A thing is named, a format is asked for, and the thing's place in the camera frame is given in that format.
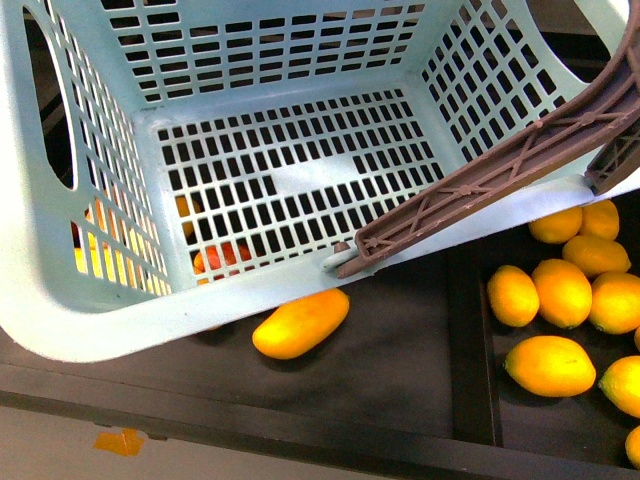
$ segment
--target orange fruit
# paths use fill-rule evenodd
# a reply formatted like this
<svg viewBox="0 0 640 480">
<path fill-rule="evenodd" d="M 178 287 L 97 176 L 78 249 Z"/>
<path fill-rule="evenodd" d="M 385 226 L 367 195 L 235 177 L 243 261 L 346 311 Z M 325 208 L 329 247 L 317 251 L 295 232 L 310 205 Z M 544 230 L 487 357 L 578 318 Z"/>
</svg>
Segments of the orange fruit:
<svg viewBox="0 0 640 480">
<path fill-rule="evenodd" d="M 620 335 L 640 327 L 640 278 L 607 272 L 595 279 L 589 321 L 598 330 Z"/>
<path fill-rule="evenodd" d="M 605 272 L 626 272 L 631 268 L 622 245 L 590 235 L 576 235 L 569 240 L 562 247 L 562 258 L 578 266 L 589 278 Z"/>
<path fill-rule="evenodd" d="M 253 345 L 262 354 L 289 360 L 327 338 L 349 312 L 349 297 L 337 288 L 281 305 L 255 329 Z"/>
<path fill-rule="evenodd" d="M 487 283 L 487 293 L 498 321 L 510 327 L 524 327 L 540 307 L 531 277 L 512 265 L 503 265 L 493 274 Z"/>
<path fill-rule="evenodd" d="M 582 207 L 580 235 L 593 235 L 615 240 L 620 232 L 620 216 L 611 200 L 602 200 Z"/>
<path fill-rule="evenodd" d="M 624 449 L 631 464 L 640 470 L 640 427 L 631 430 L 624 442 Z"/>
<path fill-rule="evenodd" d="M 237 245 L 238 252 L 240 254 L 240 260 L 247 261 L 251 260 L 251 252 L 249 249 L 243 245 Z M 222 249 L 222 255 L 224 256 L 224 264 L 226 266 L 235 265 L 238 263 L 236 259 L 236 255 L 233 251 L 233 246 L 230 242 L 225 242 L 220 247 Z M 211 270 L 218 270 L 222 268 L 222 262 L 220 261 L 220 256 L 218 254 L 218 249 L 216 247 L 207 247 L 207 260 L 209 261 L 209 268 Z M 201 275 L 205 273 L 206 268 L 204 265 L 204 258 L 202 256 L 202 252 L 198 252 L 198 254 L 193 259 L 193 269 L 196 275 Z M 233 270 L 229 275 L 237 275 L 240 273 L 238 270 Z M 223 278 L 223 275 L 219 275 L 214 277 L 214 280 L 219 280 Z"/>
<path fill-rule="evenodd" d="M 584 349 L 564 337 L 539 335 L 512 348 L 504 362 L 521 387 L 543 397 L 572 397 L 589 390 L 596 369 Z"/>
<path fill-rule="evenodd" d="M 574 264 L 560 259 L 543 260 L 531 278 L 540 299 L 539 313 L 561 328 L 584 322 L 591 310 L 591 284 Z"/>
<path fill-rule="evenodd" d="M 574 237 L 581 225 L 582 208 L 572 207 L 529 222 L 529 231 L 540 242 L 560 244 Z"/>
<path fill-rule="evenodd" d="M 640 355 L 613 362 L 598 387 L 620 410 L 640 418 Z"/>
</svg>

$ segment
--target yellow mango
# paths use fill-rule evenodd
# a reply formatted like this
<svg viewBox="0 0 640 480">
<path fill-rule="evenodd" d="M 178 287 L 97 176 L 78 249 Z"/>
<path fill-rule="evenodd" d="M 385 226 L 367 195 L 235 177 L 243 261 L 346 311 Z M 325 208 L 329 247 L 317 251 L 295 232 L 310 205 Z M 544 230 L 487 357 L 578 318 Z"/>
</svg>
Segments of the yellow mango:
<svg viewBox="0 0 640 480">
<path fill-rule="evenodd" d="M 253 345 L 278 360 L 299 357 L 327 338 L 347 316 L 349 297 L 333 288 L 281 305 L 253 332 Z"/>
</svg>

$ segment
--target light blue plastic basket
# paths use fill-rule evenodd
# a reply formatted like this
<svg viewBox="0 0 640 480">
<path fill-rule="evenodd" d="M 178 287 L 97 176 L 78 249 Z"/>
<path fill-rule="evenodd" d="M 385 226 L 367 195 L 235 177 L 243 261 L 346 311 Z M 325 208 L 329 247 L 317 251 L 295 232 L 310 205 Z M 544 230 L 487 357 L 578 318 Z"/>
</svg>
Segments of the light blue plastic basket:
<svg viewBox="0 0 640 480">
<path fill-rule="evenodd" d="M 625 5 L 578 3 L 614 50 Z M 47 162 L 25 16 L 72 188 Z M 343 284 L 329 247 L 585 87 L 524 0 L 2 0 L 0 36 L 0 325 L 65 361 Z M 376 268 L 592 201 L 591 158 Z M 229 264 L 196 275 L 223 246 Z"/>
</svg>

